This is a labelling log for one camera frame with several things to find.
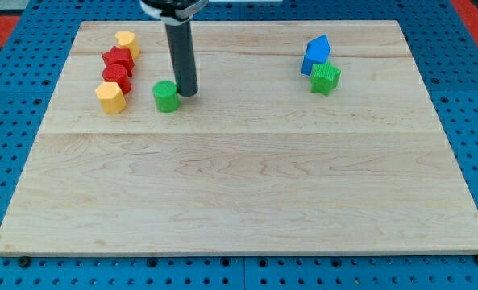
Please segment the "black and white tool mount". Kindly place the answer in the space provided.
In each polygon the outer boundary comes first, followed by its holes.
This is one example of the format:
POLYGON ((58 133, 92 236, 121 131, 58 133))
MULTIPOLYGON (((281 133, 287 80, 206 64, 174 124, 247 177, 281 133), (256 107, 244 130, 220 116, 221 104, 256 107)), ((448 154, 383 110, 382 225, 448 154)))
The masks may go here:
POLYGON ((170 26, 188 22, 203 10, 208 0, 139 0, 143 12, 170 26))

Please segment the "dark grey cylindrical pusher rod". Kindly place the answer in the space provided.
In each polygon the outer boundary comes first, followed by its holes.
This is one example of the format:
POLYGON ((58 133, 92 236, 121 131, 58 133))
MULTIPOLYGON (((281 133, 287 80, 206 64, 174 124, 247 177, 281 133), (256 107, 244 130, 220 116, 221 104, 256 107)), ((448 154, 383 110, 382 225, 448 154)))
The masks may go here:
POLYGON ((191 22, 167 25, 166 32, 177 92, 182 97, 192 97, 198 92, 198 83, 191 22))

